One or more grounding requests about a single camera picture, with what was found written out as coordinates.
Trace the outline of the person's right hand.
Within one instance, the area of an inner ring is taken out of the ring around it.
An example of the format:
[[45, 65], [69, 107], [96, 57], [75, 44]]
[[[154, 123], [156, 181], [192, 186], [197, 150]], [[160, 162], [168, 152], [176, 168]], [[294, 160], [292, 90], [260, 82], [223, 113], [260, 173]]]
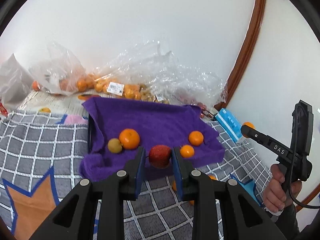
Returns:
[[271, 173], [272, 178], [263, 191], [263, 202], [268, 211], [277, 213], [293, 204], [293, 200], [286, 196], [285, 191], [281, 187], [285, 182], [285, 176], [278, 164], [271, 166]]

